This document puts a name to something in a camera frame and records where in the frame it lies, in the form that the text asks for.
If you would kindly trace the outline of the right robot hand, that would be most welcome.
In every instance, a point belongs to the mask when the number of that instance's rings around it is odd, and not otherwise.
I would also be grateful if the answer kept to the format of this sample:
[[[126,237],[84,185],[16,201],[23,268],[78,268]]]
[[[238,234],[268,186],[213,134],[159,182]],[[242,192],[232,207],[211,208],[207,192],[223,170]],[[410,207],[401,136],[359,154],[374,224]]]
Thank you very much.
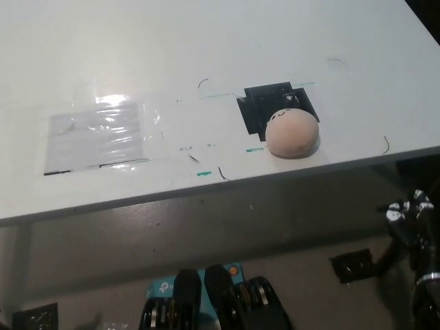
[[[381,277],[398,261],[408,257],[415,285],[439,281],[439,219],[434,204],[422,190],[377,207],[386,217],[390,245],[375,266]]]

